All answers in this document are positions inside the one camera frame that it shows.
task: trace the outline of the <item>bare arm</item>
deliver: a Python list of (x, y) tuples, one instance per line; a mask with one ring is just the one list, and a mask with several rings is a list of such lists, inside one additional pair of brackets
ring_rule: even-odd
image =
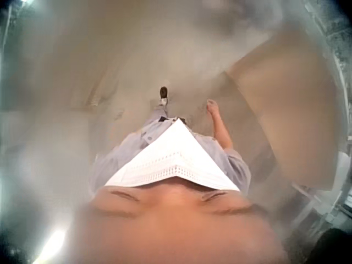
[(218, 104), (214, 100), (207, 101), (207, 111), (213, 119), (214, 138), (220, 146), (225, 149), (233, 149), (232, 139), (227, 131), (224, 121), (221, 118)]

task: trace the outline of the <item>face mask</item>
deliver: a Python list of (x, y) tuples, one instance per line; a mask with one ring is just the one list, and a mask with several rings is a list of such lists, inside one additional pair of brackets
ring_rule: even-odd
[(105, 186), (136, 187), (171, 177), (212, 189), (239, 191), (180, 119), (117, 171)]

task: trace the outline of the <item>gray shirt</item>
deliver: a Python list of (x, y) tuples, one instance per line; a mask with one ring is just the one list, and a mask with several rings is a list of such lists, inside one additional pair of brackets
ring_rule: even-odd
[[(97, 158), (93, 166), (93, 175), (90, 178), (91, 191), (95, 193), (100, 187), (104, 186), (119, 169), (130, 162), (149, 144), (153, 143), (176, 119), (171, 118), (163, 122), (155, 119), (139, 131), (129, 134), (119, 146), (115, 147), (106, 156)], [(241, 155), (233, 149), (222, 149), (213, 137), (202, 136), (194, 132), (192, 134), (224, 174), (246, 195), (251, 174)]]

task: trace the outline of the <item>short sleeve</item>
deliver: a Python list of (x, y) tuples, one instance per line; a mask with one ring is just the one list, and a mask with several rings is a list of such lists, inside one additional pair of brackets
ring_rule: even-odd
[(231, 148), (225, 149), (228, 161), (230, 163), (231, 172), (228, 172), (228, 177), (241, 190), (243, 194), (247, 194), (251, 181), (251, 173), (248, 165), (243, 161), (241, 155), (236, 150)]

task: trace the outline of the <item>skin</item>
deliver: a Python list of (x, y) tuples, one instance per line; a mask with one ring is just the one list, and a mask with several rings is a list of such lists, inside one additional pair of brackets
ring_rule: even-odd
[[(222, 147), (232, 141), (216, 103), (207, 110)], [(173, 177), (137, 188), (105, 186), (78, 214), (66, 263), (286, 263), (262, 211), (240, 192)]]

